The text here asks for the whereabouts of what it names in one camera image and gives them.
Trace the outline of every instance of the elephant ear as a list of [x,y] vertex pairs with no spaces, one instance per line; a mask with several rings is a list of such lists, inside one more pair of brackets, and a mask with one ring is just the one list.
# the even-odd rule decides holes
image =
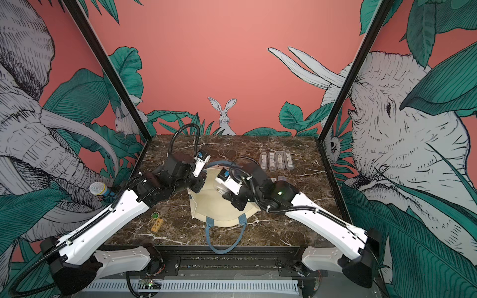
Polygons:
[[1,1],[0,11],[0,61],[18,87],[38,101],[51,70],[52,37],[28,1]]

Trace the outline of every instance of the blue bag handle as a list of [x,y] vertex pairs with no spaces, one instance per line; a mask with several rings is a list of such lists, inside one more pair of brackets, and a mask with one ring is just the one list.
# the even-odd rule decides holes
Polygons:
[[212,246],[210,243],[210,236],[209,236],[209,229],[214,226],[214,220],[210,217],[207,216],[206,219],[206,238],[207,238],[207,244],[209,245],[210,249],[215,252],[216,254],[222,255],[226,254],[227,252],[233,250],[237,244],[239,244],[240,240],[242,240],[243,232],[245,232],[245,228],[247,227],[247,216],[244,214],[240,215],[238,217],[238,222],[243,226],[242,231],[240,232],[240,236],[238,237],[237,241],[235,241],[234,244],[232,244],[231,247],[226,248],[226,249],[216,249],[215,247]]

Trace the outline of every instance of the rabbit ear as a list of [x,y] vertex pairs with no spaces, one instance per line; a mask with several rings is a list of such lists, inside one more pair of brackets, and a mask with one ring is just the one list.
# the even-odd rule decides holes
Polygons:
[[214,107],[214,109],[216,109],[219,112],[222,111],[222,106],[218,103],[218,101],[216,101],[212,97],[208,97],[208,99],[210,100],[210,103],[212,104],[212,107]]
[[227,111],[228,109],[230,109],[231,107],[233,107],[235,104],[237,103],[237,100],[235,98],[232,98],[231,100],[229,100],[227,102],[227,104],[225,105],[225,110],[224,111]]

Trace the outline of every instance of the rabbit illustration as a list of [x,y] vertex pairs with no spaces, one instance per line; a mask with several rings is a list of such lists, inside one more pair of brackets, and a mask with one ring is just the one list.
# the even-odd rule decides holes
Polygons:
[[[142,102],[142,100],[139,97],[134,95],[129,95],[129,98],[131,99],[131,101],[133,102],[135,106]],[[141,120],[143,122],[147,122],[147,116],[144,114],[144,112],[141,110],[138,110],[137,107],[136,107],[136,110]],[[128,134],[139,134],[139,127],[137,127],[131,114],[129,113],[129,111],[127,110],[123,102],[121,102],[121,109],[117,107],[114,113],[116,114],[116,120],[114,121],[114,123],[116,125],[117,132],[123,132],[124,136]]]
[[228,125],[228,123],[230,122],[230,118],[227,116],[227,111],[237,103],[237,100],[235,98],[229,100],[225,105],[225,109],[223,110],[222,106],[218,103],[218,101],[211,97],[209,97],[209,100],[214,109],[220,112],[220,117],[218,119],[220,122],[220,129],[218,131],[220,132],[223,130],[224,132],[222,133],[222,135],[236,135],[235,132]]

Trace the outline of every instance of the black pole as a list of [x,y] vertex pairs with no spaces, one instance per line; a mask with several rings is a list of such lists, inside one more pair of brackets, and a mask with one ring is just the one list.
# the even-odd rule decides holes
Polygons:
[[136,123],[139,131],[142,133],[143,137],[146,139],[146,142],[149,142],[152,139],[151,134],[147,130],[144,122],[139,117],[137,113],[136,107],[131,102],[129,98],[129,93],[127,92],[126,88],[124,87],[123,83],[121,82],[121,78],[119,78],[114,66],[109,61],[109,57],[104,51],[101,43],[99,42],[96,34],[91,29],[88,20],[83,14],[80,6],[76,2],[76,0],[63,0],[66,8],[70,12],[71,16],[73,17],[74,22],[80,29],[81,33],[83,34],[86,42],[88,42],[91,50],[93,51],[94,55],[98,59],[99,64],[104,70],[104,73],[108,76],[111,84],[116,89],[116,92],[119,95],[119,98],[123,101],[124,105],[126,106],[127,110],[129,111],[130,115],[132,116],[134,122]]
[[381,1],[381,4],[379,5],[379,8],[376,12],[376,15],[373,18],[373,21],[371,22],[371,25],[368,31],[366,32],[366,36],[364,37],[363,42],[361,43],[358,53],[356,54],[356,58],[354,59],[354,62],[351,65],[350,72],[348,73],[348,76],[346,76],[346,79],[344,80],[343,87],[341,87],[340,89],[340,93],[338,94],[338,97],[336,98],[334,106],[330,112],[330,115],[328,116],[328,120],[326,121],[326,124],[320,133],[320,137],[318,138],[318,141],[320,143],[324,141],[325,136],[328,134],[329,130],[331,129],[334,119],[336,119],[336,116],[338,115],[341,109],[341,106],[343,105],[344,101],[348,97],[348,93],[350,92],[351,85],[353,85],[354,80],[358,76],[361,66],[363,65],[364,60],[366,59],[366,56],[368,55],[369,51],[371,50],[374,40],[376,40],[379,30],[381,29],[384,23],[384,20],[386,19],[389,11],[391,10],[393,3],[394,3],[393,0]]

